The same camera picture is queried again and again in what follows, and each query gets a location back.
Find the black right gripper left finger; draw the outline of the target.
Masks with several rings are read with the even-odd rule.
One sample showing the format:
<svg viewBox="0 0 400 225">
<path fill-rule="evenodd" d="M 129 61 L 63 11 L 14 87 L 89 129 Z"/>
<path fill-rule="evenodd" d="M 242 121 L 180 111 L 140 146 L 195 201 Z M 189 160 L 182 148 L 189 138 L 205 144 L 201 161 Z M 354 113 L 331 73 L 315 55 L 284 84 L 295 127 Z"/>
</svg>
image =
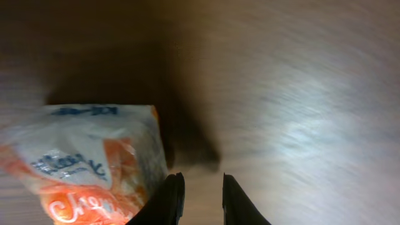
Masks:
<svg viewBox="0 0 400 225">
<path fill-rule="evenodd" d="M 170 174 L 126 225 L 178 225 L 183 216 L 184 198 L 183 174 Z"/>
</svg>

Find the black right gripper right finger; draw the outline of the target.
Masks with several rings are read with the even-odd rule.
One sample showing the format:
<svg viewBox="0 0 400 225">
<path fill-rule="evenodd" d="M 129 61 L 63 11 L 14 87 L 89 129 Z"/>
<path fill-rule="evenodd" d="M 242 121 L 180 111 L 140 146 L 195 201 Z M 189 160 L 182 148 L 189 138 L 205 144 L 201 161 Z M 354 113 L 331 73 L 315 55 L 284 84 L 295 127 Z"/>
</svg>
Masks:
<svg viewBox="0 0 400 225">
<path fill-rule="evenodd" d="M 224 225 L 271 225 L 230 174 L 223 177 L 222 208 Z"/>
</svg>

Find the orange tissue pack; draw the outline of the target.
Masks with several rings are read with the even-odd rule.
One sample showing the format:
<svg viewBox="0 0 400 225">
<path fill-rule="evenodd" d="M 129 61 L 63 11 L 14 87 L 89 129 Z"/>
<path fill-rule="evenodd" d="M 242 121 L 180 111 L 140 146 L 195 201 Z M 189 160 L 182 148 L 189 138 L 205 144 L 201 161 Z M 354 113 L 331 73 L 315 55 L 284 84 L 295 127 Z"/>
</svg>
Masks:
<svg viewBox="0 0 400 225">
<path fill-rule="evenodd" d="M 156 108 L 120 104 L 39 109 L 4 132 L 1 168 L 54 224 L 126 224 L 168 173 Z"/>
</svg>

